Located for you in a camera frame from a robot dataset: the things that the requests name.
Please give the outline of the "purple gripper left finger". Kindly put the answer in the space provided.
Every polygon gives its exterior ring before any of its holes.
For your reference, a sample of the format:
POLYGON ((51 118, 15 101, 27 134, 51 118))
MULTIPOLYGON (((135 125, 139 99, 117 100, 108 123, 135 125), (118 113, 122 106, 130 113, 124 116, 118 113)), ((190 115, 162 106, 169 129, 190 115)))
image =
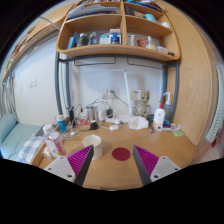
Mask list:
POLYGON ((68 157, 59 156, 45 168, 45 171, 82 186, 94 154, 93 149, 90 145, 68 157))

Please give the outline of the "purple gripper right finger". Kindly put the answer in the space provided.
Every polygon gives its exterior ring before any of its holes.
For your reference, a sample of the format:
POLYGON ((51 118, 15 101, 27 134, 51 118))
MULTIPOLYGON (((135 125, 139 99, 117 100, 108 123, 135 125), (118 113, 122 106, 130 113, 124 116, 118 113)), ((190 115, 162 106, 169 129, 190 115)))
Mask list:
POLYGON ((143 186, 180 170, 169 157, 158 157, 136 145, 133 146, 133 156, 143 186))

